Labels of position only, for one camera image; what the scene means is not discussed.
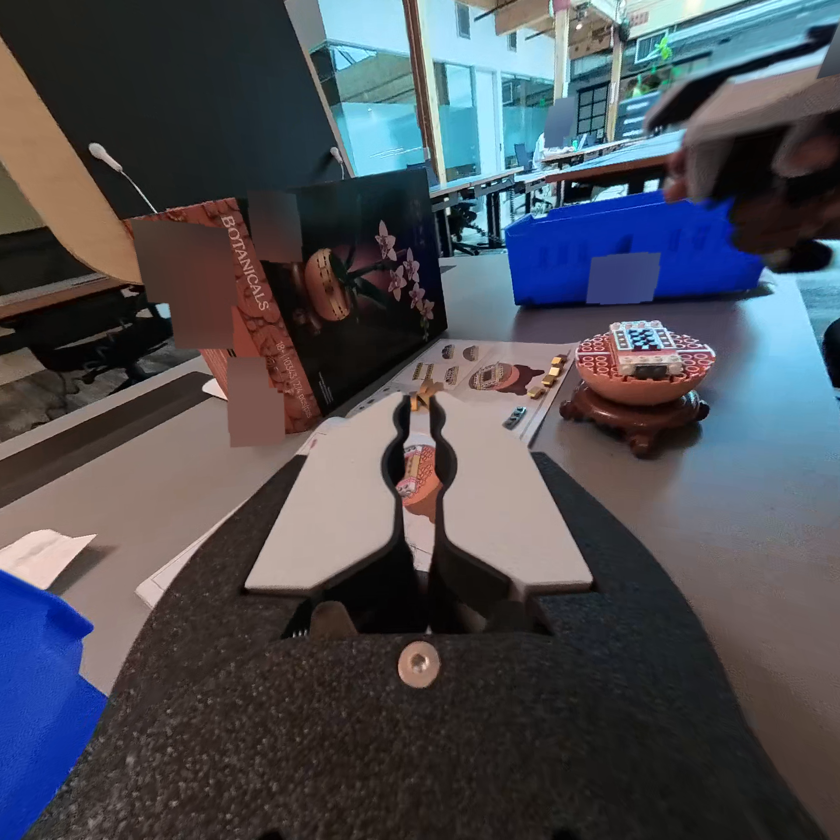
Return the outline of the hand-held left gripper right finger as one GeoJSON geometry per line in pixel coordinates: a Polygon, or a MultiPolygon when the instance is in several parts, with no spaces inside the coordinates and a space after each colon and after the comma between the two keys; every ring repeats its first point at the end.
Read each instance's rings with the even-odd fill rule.
{"type": "Polygon", "coordinates": [[[431,398],[441,489],[431,597],[489,619],[503,602],[589,592],[594,575],[529,447],[502,421],[447,393],[431,398]]]}

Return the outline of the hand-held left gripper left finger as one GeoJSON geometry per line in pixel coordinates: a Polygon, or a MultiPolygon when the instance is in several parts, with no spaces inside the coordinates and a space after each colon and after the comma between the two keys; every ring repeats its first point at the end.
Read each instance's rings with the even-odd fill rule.
{"type": "Polygon", "coordinates": [[[317,442],[246,579],[249,593],[312,595],[403,540],[411,399],[395,392],[317,442]]]}

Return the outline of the small brick assembly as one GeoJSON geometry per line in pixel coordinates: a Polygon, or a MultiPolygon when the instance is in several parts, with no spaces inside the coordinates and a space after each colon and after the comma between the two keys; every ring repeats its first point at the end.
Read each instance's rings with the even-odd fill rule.
{"type": "Polygon", "coordinates": [[[435,523],[442,485],[436,473],[436,448],[430,432],[428,400],[444,388],[441,382],[428,381],[411,398],[409,434],[403,448],[405,474],[396,486],[405,512],[430,523],[435,523]]]}

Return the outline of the brick pot model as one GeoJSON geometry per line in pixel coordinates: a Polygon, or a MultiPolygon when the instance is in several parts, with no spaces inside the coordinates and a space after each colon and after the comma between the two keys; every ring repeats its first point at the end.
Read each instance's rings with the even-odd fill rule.
{"type": "Polygon", "coordinates": [[[579,342],[580,382],[560,404],[564,421],[588,422],[650,457],[664,435],[705,420],[697,388],[717,361],[710,345],[669,330],[659,320],[613,322],[579,342]]]}

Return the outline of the person's right hand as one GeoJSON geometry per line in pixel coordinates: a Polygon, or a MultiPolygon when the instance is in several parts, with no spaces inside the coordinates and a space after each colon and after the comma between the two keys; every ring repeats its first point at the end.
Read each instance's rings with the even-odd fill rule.
{"type": "Polygon", "coordinates": [[[838,240],[838,133],[785,143],[781,130],[734,139],[711,189],[728,205],[729,241],[776,274],[827,268],[838,240]]]}

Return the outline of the green potted plant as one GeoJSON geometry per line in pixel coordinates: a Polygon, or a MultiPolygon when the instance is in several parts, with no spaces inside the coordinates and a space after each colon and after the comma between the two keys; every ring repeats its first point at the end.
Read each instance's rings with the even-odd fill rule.
{"type": "Polygon", "coordinates": [[[670,87],[676,79],[673,61],[674,51],[670,45],[669,35],[662,35],[655,44],[652,63],[639,78],[640,89],[643,94],[661,91],[670,87]]]}

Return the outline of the white instruction booklet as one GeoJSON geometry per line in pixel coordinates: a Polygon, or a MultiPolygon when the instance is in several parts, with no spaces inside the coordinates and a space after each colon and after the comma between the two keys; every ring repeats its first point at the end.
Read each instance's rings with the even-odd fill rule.
{"type": "MultiPolygon", "coordinates": [[[[573,352],[572,344],[553,351],[549,344],[540,343],[471,344],[467,340],[449,343],[441,339],[376,392],[358,402],[350,409],[348,418],[366,412],[397,392],[416,392],[426,382],[441,382],[443,392],[453,393],[472,405],[476,414],[498,422],[501,427],[513,408],[527,407],[528,413],[521,423],[508,432],[523,446],[529,446],[561,383],[537,401],[529,399],[527,390],[540,373],[549,369],[549,355],[573,352]]],[[[405,511],[404,521],[415,567],[427,572],[432,559],[433,523],[405,511]]]]}

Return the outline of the small gold bricks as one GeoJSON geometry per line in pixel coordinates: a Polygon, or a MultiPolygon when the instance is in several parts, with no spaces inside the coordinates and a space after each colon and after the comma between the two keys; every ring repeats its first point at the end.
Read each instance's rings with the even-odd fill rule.
{"type": "Polygon", "coordinates": [[[567,353],[555,355],[549,364],[549,369],[540,373],[527,390],[528,398],[533,401],[540,400],[556,385],[559,385],[564,378],[568,360],[569,356],[567,353]]]}

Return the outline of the background office desks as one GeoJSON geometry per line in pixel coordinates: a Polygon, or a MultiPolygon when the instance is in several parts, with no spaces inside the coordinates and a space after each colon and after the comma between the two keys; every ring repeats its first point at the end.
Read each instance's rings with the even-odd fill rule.
{"type": "Polygon", "coordinates": [[[554,168],[525,173],[513,167],[494,175],[475,175],[460,178],[446,185],[430,188],[429,197],[436,223],[437,248],[439,256],[451,257],[457,249],[454,236],[449,229],[448,211],[456,204],[476,197],[487,199],[487,237],[494,246],[504,246],[501,230],[500,193],[517,193],[529,196],[536,188],[559,184],[556,204],[561,207],[565,200],[567,184],[579,186],[614,186],[625,184],[629,194],[639,194],[646,182],[664,177],[670,155],[676,152],[684,131],[664,133],[636,141],[616,141],[601,146],[572,152],[554,154],[552,163],[570,160],[567,169],[554,168]]]}

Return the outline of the black flower print box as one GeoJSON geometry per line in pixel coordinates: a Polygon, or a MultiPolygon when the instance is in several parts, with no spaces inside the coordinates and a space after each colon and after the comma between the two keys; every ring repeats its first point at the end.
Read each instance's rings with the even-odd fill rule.
{"type": "Polygon", "coordinates": [[[291,434],[446,330],[430,198],[426,174],[400,170],[123,224],[176,345],[199,351],[225,395],[233,359],[260,362],[291,434]]]}

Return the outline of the blue plastic bin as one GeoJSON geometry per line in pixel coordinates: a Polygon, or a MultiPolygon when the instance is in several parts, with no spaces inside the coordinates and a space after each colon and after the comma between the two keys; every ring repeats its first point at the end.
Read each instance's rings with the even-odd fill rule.
{"type": "Polygon", "coordinates": [[[506,231],[513,299],[614,306],[750,291],[763,263],[730,235],[727,205],[667,203],[662,192],[528,215],[506,231]]]}
{"type": "Polygon", "coordinates": [[[1,838],[39,818],[87,747],[107,698],[80,673],[93,625],[1,572],[1,838]]]}

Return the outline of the white paper sheet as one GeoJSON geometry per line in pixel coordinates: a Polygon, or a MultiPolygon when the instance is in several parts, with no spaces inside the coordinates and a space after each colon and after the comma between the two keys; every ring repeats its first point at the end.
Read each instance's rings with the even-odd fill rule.
{"type": "Polygon", "coordinates": [[[74,538],[51,529],[30,532],[1,549],[1,571],[46,591],[96,536],[74,538]]]}

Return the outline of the black office chair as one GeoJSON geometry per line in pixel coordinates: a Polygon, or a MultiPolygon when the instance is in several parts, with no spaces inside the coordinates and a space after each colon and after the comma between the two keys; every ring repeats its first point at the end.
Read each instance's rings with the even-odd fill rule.
{"type": "Polygon", "coordinates": [[[27,347],[48,371],[78,371],[86,384],[111,371],[125,374],[120,390],[149,376],[142,358],[173,338],[172,322],[141,292],[110,290],[43,310],[26,328],[27,347]]]}

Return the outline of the curved wooden board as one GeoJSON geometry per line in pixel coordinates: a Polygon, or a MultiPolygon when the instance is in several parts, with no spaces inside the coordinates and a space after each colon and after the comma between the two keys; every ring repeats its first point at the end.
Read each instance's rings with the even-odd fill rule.
{"type": "Polygon", "coordinates": [[[4,42],[1,159],[28,203],[76,261],[123,283],[143,284],[132,235],[4,42]]]}

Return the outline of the black panel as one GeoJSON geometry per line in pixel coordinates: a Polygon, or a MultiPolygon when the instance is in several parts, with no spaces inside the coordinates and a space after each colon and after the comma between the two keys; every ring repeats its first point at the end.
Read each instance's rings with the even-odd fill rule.
{"type": "Polygon", "coordinates": [[[341,179],[280,1],[1,2],[2,40],[121,219],[341,179]]]}

